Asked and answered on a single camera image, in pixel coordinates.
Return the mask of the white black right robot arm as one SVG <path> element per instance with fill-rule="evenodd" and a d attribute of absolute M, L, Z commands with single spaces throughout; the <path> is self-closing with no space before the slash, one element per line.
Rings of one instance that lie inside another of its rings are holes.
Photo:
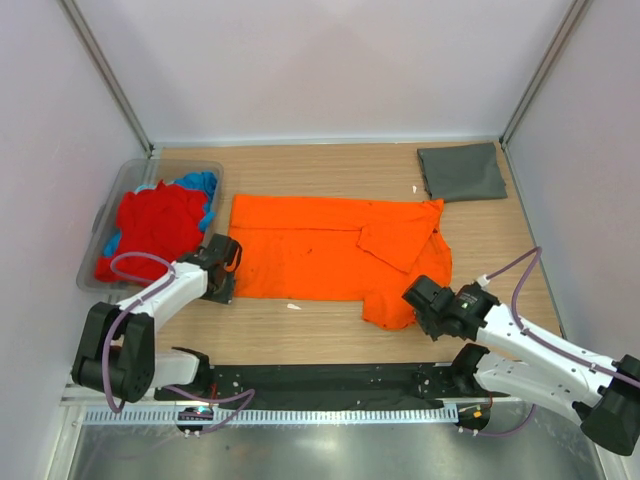
<path fill-rule="evenodd" d="M 473 282 L 459 291 L 426 276 L 405 291 L 416 322 L 432 340 L 465 340 L 451 364 L 459 394 L 480 389 L 520 398 L 576 424 L 598 446 L 620 456 L 639 440 L 639 360 L 578 347 L 525 320 Z"/>

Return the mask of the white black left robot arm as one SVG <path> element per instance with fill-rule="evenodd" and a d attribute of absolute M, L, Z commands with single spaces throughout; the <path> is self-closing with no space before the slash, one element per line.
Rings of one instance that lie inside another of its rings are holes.
<path fill-rule="evenodd" d="M 116 304 L 99 302 L 88 311 L 72 366 L 72 380 L 101 392 L 107 405 L 120 413 L 154 389 L 192 400 L 213 388 L 207 355 L 174 347 L 158 353 L 155 337 L 175 314 L 196 299 L 228 305 L 235 289 L 235 272 L 242 258 L 236 240 L 215 234 L 205 247 L 169 263 L 152 254 L 130 252 L 112 261 L 140 257 L 166 268 L 161 277 Z"/>

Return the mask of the orange t shirt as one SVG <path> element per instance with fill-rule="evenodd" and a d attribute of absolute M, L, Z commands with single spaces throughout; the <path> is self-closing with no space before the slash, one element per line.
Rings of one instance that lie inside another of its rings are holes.
<path fill-rule="evenodd" d="M 382 329 L 414 322 L 404 292 L 419 276 L 450 284 L 453 260 L 440 200 L 391 202 L 236 195 L 229 234 L 242 249 L 236 294 L 360 301 Z"/>

